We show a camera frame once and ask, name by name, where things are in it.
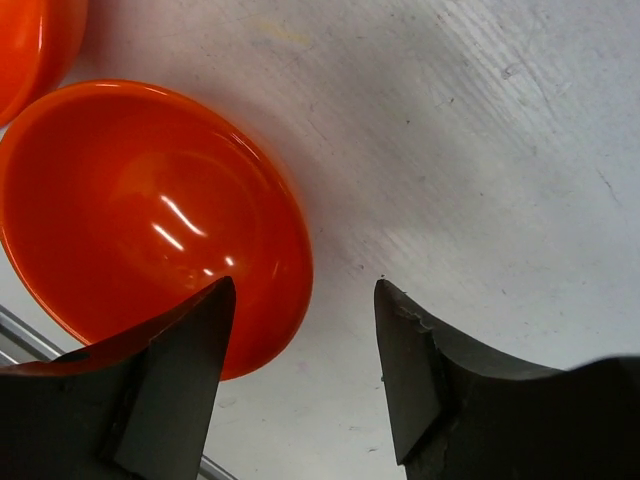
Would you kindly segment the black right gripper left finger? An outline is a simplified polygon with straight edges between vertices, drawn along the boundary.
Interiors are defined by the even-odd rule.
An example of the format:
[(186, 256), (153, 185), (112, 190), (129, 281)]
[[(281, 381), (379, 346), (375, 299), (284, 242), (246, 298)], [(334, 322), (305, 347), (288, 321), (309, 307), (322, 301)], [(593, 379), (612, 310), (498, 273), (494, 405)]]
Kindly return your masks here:
[(222, 278), (72, 352), (1, 314), (5, 479), (225, 479), (204, 454), (236, 303)]

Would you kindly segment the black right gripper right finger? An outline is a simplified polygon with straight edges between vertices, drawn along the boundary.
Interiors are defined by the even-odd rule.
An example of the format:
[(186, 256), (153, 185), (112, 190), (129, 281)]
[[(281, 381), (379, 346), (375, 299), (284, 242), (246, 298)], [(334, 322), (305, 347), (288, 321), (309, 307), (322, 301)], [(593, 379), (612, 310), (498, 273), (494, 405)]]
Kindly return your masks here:
[(570, 370), (494, 349), (388, 280), (376, 337), (397, 463), (410, 479), (635, 479), (639, 360)]

